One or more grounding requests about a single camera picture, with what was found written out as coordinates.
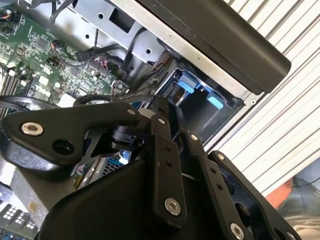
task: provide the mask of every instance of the orange object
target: orange object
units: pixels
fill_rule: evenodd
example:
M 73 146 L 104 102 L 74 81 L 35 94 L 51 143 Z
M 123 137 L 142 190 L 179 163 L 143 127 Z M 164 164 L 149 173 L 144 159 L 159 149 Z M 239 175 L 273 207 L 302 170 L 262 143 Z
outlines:
M 292 191 L 292 182 L 291 178 L 265 197 L 275 209 L 277 209 L 288 198 Z

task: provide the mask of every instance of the green circuit board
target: green circuit board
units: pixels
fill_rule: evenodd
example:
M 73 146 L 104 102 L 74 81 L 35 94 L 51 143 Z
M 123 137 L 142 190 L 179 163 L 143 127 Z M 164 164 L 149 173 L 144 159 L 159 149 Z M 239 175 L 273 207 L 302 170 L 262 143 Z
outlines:
M 80 67 L 64 64 L 52 50 L 51 43 L 57 40 L 54 35 L 10 6 L 0 8 L 1 16 L 8 13 L 15 19 L 2 17 L 0 22 L 0 63 L 21 76 L 15 94 L 58 105 L 64 96 L 76 99 L 87 94 L 109 95 L 128 90 L 127 85 L 97 62 Z M 75 61 L 75 53 L 66 43 L 59 50 L 60 57 L 68 63 Z

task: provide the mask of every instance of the blue tab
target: blue tab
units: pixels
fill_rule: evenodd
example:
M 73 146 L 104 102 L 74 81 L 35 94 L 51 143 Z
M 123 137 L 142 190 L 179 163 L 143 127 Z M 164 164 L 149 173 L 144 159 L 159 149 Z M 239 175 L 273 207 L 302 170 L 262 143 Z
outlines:
M 213 91 L 208 94 L 206 99 L 219 110 L 224 107 L 223 99 Z
M 195 79 L 195 77 L 186 71 L 183 72 L 182 76 L 178 81 L 178 85 L 190 94 L 193 94 L 195 92 L 197 83 L 198 81 Z
M 122 157 L 126 160 L 129 160 L 130 158 L 130 152 L 129 151 L 123 151 Z
M 189 86 L 189 85 L 188 85 L 186 82 L 184 82 L 184 81 L 179 81 L 179 82 L 178 82 L 178 85 L 179 85 L 180 87 L 182 87 L 184 90 L 186 90 L 187 92 L 191 93 L 191 94 L 193 94 L 194 91 L 195 91 L 191 86 Z

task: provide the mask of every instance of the connector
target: connector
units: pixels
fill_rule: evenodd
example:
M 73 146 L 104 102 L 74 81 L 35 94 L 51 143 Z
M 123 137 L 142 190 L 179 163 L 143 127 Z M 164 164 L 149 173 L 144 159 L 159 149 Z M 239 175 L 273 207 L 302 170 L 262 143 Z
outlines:
M 90 50 L 86 50 L 86 51 L 78 51 L 75 54 L 75 57 L 77 59 L 78 62 L 85 62 L 91 59 L 91 54 L 90 54 Z

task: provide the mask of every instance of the ribbed white panel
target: ribbed white panel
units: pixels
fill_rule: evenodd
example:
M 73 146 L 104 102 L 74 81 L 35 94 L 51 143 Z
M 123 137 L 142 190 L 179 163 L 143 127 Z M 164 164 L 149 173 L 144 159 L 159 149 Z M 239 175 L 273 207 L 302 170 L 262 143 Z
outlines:
M 226 0 L 291 62 L 216 147 L 264 195 L 320 157 L 320 0 Z

